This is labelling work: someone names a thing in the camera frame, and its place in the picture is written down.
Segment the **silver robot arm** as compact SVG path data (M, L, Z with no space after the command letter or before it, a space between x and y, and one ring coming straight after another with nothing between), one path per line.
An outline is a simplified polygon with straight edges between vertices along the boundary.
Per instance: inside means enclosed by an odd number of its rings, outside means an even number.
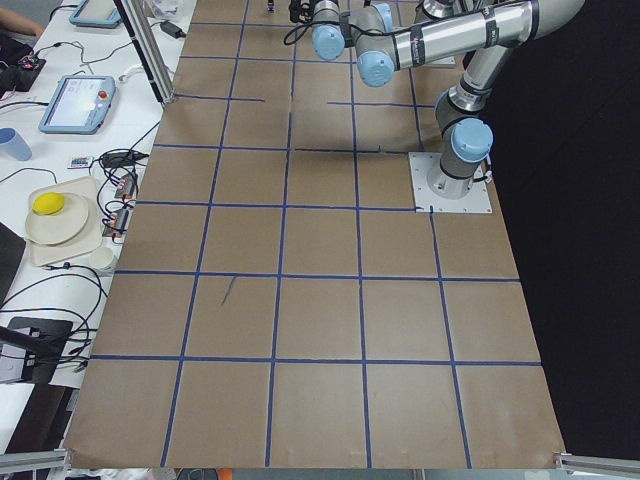
M442 19L472 12L482 4L482 1L474 0L423 0L416 7L416 13L427 18Z
M354 49L361 81L388 84L406 69L450 68L461 59L459 81L435 103L439 129L446 132L484 109L499 72L512 52L566 25L581 1L421 1L412 24L396 27L390 7L367 3L347 11L336 1L312 1L302 23L312 30L315 53L335 60Z

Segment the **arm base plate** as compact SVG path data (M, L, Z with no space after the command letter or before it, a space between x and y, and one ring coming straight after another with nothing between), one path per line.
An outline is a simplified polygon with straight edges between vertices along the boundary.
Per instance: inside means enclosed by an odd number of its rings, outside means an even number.
M422 213L491 214L486 175L479 164L474 175L454 179L441 169L438 152L408 154L415 210Z

